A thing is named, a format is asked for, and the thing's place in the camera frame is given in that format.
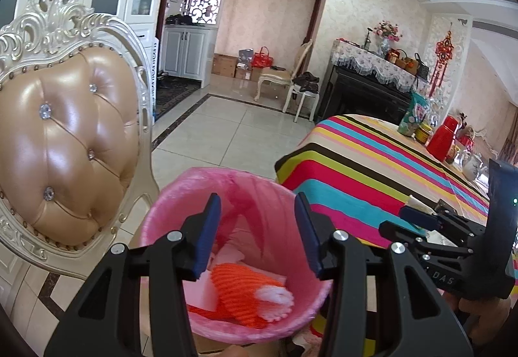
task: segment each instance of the dining table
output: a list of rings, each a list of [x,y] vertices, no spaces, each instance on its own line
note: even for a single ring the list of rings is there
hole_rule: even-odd
[[[389,246],[390,241],[378,232],[384,221],[426,236],[398,216],[410,195],[431,208],[442,199],[460,216],[485,225],[489,198],[481,187],[397,128],[360,115],[323,120],[293,152],[275,163],[277,181],[295,193],[304,192],[312,211],[327,215],[336,229],[369,246]],[[518,282],[511,295],[515,302]],[[311,342],[307,339],[311,335],[321,338],[324,327],[325,318],[318,316],[299,340]],[[369,338],[366,349],[374,350]]]

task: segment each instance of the curtain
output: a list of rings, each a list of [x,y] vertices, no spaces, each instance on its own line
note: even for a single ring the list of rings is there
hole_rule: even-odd
[[[516,156],[516,141],[518,140],[518,113],[514,115],[513,124],[509,135],[507,135],[506,142],[503,144],[502,151],[500,152],[500,159],[507,161],[508,163],[514,164]]]

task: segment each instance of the human hand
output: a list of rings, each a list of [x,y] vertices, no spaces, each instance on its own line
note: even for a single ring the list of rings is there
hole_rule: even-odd
[[[248,352],[243,347],[231,345],[222,351],[219,357],[248,357]]]
[[[491,298],[470,302],[458,299],[454,295],[445,292],[442,297],[450,305],[453,311],[460,310],[464,313],[479,316],[478,322],[467,333],[474,345],[481,346],[495,338],[498,331],[506,322],[511,310],[511,298],[505,300]]]

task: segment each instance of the lace cloth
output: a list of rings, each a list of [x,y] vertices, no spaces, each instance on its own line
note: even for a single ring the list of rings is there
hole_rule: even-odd
[[[340,40],[335,40],[332,45],[331,62],[337,66],[351,66],[354,71],[364,76],[374,72],[381,84],[393,82],[403,93],[412,89],[415,80],[415,76],[389,61]]]

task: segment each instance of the pink plastic bag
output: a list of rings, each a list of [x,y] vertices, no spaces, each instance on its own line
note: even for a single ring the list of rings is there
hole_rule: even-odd
[[[186,217],[203,210],[212,192],[222,200],[216,248],[229,242],[250,266],[287,276],[295,298],[286,319],[265,329],[214,321],[189,313],[192,331],[210,340],[243,344],[292,335],[322,306],[331,282],[319,281],[309,269],[295,221],[295,195],[272,180],[226,168],[191,168],[165,187],[142,226],[140,246],[180,229]]]

